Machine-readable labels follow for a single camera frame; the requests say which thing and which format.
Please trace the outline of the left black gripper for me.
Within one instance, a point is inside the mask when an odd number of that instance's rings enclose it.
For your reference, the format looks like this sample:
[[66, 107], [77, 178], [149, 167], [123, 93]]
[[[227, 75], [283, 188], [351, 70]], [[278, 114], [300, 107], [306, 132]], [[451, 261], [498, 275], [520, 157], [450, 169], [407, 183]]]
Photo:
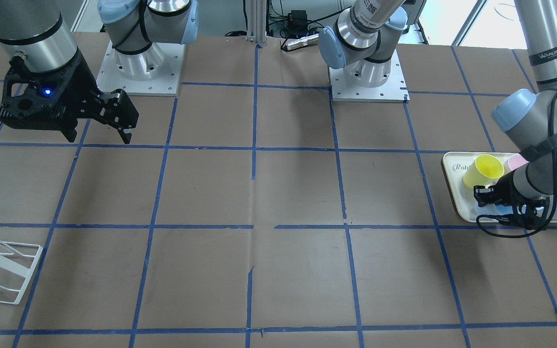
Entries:
[[473, 197], [477, 201], [478, 207], [486, 207], [487, 205], [501, 204], [504, 206], [528, 205], [532, 207], [543, 206], [544, 214], [547, 212], [547, 198], [526, 198], [513, 184], [512, 174], [503, 176], [497, 184], [485, 187], [475, 185], [473, 187]]

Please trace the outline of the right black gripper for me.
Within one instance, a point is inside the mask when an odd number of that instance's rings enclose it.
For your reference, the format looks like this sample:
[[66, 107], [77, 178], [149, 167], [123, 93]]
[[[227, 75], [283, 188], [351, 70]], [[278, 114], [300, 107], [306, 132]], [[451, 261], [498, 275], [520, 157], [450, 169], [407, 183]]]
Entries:
[[90, 118], [117, 130], [128, 145], [139, 112], [124, 89], [100, 92], [80, 49], [64, 66], [31, 72], [20, 54], [10, 59], [0, 104], [0, 122], [13, 129], [60, 131], [69, 143], [77, 119]]

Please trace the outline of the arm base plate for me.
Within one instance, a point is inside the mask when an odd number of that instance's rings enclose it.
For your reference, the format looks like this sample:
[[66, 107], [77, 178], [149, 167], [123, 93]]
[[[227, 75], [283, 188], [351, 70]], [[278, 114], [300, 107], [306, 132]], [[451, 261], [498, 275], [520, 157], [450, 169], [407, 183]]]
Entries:
[[328, 68], [332, 98], [336, 102], [404, 103], [410, 101], [398, 52], [383, 63], [367, 60], [342, 69]]
[[145, 52], [124, 55], [108, 44], [97, 76], [102, 92], [125, 90], [130, 96], [176, 97], [187, 46], [153, 43]]

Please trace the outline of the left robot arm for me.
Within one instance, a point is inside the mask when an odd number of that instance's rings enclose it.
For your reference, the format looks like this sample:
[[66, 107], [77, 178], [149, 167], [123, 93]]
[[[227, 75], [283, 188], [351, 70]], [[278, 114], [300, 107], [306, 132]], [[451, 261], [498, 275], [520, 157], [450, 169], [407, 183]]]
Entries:
[[491, 119], [513, 142], [526, 163], [500, 175], [469, 180], [479, 158], [496, 159], [477, 138], [474, 152], [447, 152], [443, 168], [455, 211], [466, 222], [499, 223], [528, 230], [557, 222], [557, 0], [515, 2], [528, 45], [528, 59], [538, 92], [515, 92], [515, 78], [502, 77], [504, 69], [488, 62], [495, 53], [477, 49], [416, 45], [398, 48], [408, 15], [401, 0], [357, 0], [338, 14], [333, 26], [319, 32], [319, 51], [339, 81], [357, 87], [334, 87], [343, 99], [358, 95], [374, 100], [382, 86], [402, 71], [416, 105], [433, 124], [461, 136], [472, 135], [471, 126], [483, 115], [478, 97], [500, 98]]

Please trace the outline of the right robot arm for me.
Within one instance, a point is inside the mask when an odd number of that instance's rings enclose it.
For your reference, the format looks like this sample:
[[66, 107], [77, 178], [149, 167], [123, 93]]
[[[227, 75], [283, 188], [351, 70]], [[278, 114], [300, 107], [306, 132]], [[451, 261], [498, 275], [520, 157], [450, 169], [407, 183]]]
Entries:
[[128, 145], [130, 96], [177, 94], [198, 17], [196, 0], [0, 0], [0, 122], [73, 143], [79, 119], [94, 119]]

